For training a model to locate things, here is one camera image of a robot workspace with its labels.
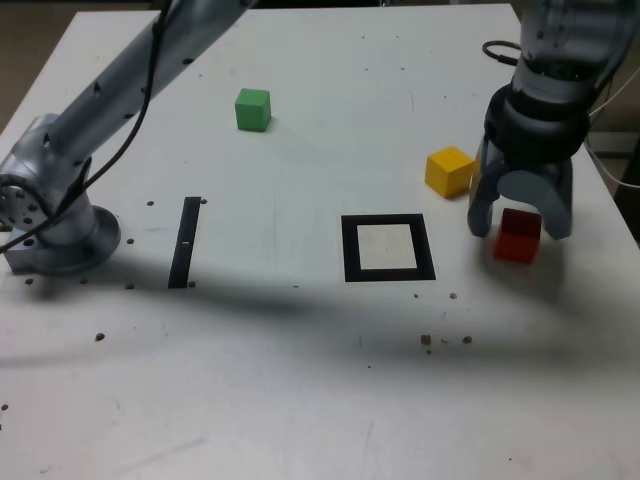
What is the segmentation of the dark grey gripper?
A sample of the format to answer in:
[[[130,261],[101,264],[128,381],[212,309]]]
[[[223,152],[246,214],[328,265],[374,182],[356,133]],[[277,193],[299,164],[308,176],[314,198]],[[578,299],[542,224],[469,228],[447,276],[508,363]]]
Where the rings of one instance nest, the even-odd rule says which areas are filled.
[[[572,192],[571,158],[552,162],[527,159],[505,153],[484,136],[473,165],[467,211],[469,230],[476,237],[487,236],[493,203],[501,195],[534,207],[547,234],[554,240],[565,239],[572,233]]]

